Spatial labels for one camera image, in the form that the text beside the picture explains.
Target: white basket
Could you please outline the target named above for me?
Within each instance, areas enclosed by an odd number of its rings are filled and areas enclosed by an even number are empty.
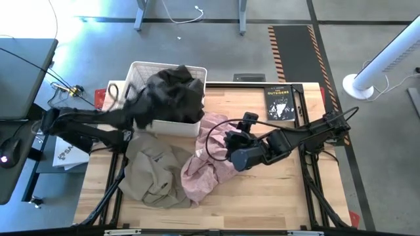
[[[162,64],[162,63],[153,63],[153,62],[133,62],[130,66],[129,73],[125,79],[125,86],[123,89],[124,95],[127,99],[133,98],[135,96],[135,91],[129,89],[129,85],[134,85],[137,89],[141,89],[147,82],[148,78],[153,74],[163,70],[163,69],[175,69],[178,65],[171,64]],[[186,66],[188,71],[191,73],[191,76],[194,79],[200,79],[204,84],[205,91],[205,81],[207,79],[207,70],[205,68],[199,68],[194,66]],[[178,123],[171,121],[160,121],[153,120],[152,125],[146,127],[147,131],[156,133],[156,134],[169,134],[182,137],[196,137],[200,131],[200,122],[198,121],[195,124],[188,123]]]

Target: black book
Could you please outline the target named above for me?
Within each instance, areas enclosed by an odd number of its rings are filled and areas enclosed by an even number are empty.
[[[289,85],[265,87],[267,121],[294,121],[295,104]]]

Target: red object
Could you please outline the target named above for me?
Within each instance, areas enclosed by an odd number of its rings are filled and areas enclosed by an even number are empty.
[[[321,95],[322,95],[322,101],[324,101],[324,106],[326,105],[326,91],[324,90],[323,87],[321,88]]]
[[[350,214],[350,220],[352,222],[352,226],[359,228],[360,216],[351,210],[348,213]]]
[[[100,109],[104,105],[105,95],[106,95],[106,88],[96,89],[94,91],[94,107],[96,109]]]

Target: book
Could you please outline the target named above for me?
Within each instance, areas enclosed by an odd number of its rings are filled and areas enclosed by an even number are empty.
[[[53,167],[64,167],[68,170],[89,161],[89,154],[57,137],[54,150]]]
[[[289,85],[264,88],[267,121],[294,121],[295,104]]]

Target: beige cloth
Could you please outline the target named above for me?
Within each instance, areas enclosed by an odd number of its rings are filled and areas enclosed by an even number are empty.
[[[208,156],[205,150],[205,139],[210,129],[227,119],[225,115],[205,113],[196,140],[196,153],[182,168],[181,180],[185,194],[196,204],[203,200],[217,184],[231,179],[238,173],[230,161],[215,161]],[[226,137],[225,132],[230,130],[239,132],[228,123],[218,126],[211,132],[208,148],[214,158],[225,159],[227,149],[223,138]]]
[[[158,140],[147,132],[136,133],[126,156],[122,192],[149,207],[190,207],[182,188],[180,171],[191,153]]]

